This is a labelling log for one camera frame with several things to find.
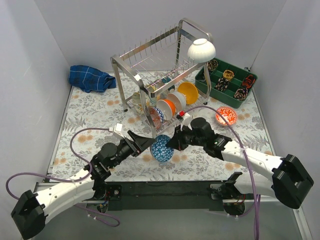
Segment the white bowl red diamond pattern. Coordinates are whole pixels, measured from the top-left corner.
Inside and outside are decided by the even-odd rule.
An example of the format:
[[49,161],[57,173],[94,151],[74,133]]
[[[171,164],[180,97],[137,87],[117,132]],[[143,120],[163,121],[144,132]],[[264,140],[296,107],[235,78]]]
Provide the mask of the white bowl red diamond pattern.
[[171,138],[161,134],[155,138],[155,142],[150,147],[151,155],[161,163],[168,162],[174,155],[174,149],[167,147]]

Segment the plain white ribbed bowl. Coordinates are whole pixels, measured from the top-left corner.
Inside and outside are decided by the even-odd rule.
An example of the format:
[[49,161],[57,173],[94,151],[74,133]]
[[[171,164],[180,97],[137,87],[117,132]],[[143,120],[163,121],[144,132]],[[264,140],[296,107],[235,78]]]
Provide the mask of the plain white ribbed bowl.
[[189,47],[187,56],[196,63],[206,63],[216,57],[216,48],[206,38],[198,38]]

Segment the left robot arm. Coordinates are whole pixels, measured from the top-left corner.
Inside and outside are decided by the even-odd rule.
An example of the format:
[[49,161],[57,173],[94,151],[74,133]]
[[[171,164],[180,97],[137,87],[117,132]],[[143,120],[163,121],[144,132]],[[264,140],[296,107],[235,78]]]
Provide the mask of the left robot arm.
[[39,234],[50,220],[83,200],[103,199],[110,170],[129,156],[139,156],[156,141],[131,130],[127,133],[130,137],[121,135],[118,145],[105,143],[92,160],[70,178],[38,192],[27,190],[17,198],[10,215],[24,240]]

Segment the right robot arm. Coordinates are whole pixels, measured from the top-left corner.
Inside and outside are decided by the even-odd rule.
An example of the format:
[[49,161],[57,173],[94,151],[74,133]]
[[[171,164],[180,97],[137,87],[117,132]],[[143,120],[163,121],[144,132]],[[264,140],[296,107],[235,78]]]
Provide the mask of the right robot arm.
[[314,181],[298,157],[268,155],[240,146],[231,138],[214,132],[211,125],[197,117],[190,126],[179,125],[167,147],[182,151],[188,146],[200,146],[211,157],[236,163],[261,175],[258,179],[241,174],[226,186],[227,195],[237,199],[243,194],[254,193],[278,199],[282,204],[298,209],[305,200]]

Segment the cream bowl red wreath pattern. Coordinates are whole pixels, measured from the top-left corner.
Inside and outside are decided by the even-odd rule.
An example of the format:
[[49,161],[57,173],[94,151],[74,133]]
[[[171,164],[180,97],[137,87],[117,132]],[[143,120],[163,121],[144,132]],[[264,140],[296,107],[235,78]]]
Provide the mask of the cream bowl red wreath pattern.
[[235,110],[226,106],[217,109],[215,119],[220,125],[227,126],[227,123],[223,120],[222,117],[226,120],[226,122],[229,125],[234,125],[238,120],[238,115],[235,112]]

